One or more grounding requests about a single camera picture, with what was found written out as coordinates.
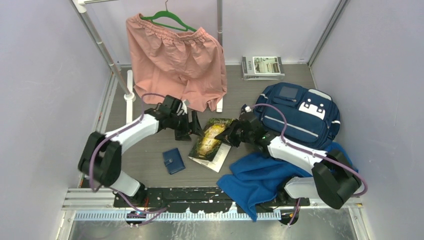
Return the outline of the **green fantasy book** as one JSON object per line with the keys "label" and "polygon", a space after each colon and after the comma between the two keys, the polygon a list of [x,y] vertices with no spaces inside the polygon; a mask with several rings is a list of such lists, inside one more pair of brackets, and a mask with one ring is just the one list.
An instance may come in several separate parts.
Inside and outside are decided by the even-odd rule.
{"label": "green fantasy book", "polygon": [[204,136],[197,139],[188,158],[219,173],[231,146],[215,137],[223,133],[234,120],[234,118],[210,118],[203,129]]}

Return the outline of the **navy blue backpack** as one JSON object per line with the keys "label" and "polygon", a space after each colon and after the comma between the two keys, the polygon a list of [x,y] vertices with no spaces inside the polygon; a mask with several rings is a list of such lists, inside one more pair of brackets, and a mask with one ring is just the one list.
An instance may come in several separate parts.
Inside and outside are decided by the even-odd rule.
{"label": "navy blue backpack", "polygon": [[341,126],[341,115],[332,97],[317,89],[279,82],[267,86],[256,101],[254,114],[268,131],[308,148],[324,150]]}

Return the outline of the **grey magazine stack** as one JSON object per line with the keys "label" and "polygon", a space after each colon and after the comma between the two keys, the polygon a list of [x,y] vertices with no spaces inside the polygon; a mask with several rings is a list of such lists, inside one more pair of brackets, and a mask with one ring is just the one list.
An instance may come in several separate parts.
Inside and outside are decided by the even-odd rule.
{"label": "grey magazine stack", "polygon": [[245,81],[282,81],[285,77],[280,56],[243,56],[241,66]]}

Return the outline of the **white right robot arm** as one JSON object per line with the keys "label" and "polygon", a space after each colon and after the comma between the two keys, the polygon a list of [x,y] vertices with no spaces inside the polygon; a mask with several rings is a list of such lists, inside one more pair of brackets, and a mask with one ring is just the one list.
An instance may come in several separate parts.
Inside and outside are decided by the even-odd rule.
{"label": "white right robot arm", "polygon": [[295,200],[320,198],[340,209],[369,189],[341,148],[312,149],[267,131],[249,108],[216,139],[232,147],[246,143],[257,149],[256,154],[232,164],[231,174],[217,183],[246,212],[255,212],[257,205],[276,197],[286,206]]}

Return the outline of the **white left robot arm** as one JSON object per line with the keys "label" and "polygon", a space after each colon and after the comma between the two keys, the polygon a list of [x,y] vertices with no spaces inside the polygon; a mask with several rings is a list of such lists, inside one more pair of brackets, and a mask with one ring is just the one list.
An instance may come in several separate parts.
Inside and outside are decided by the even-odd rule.
{"label": "white left robot arm", "polygon": [[141,206],[146,200],[145,185],[122,170],[122,155],[134,144],[165,129],[173,130],[177,141],[190,141],[191,135],[204,134],[197,112],[189,112],[184,101],[166,95],[134,121],[107,133],[92,132],[77,168],[89,177],[93,190],[94,182],[98,182],[123,194],[133,206]]}

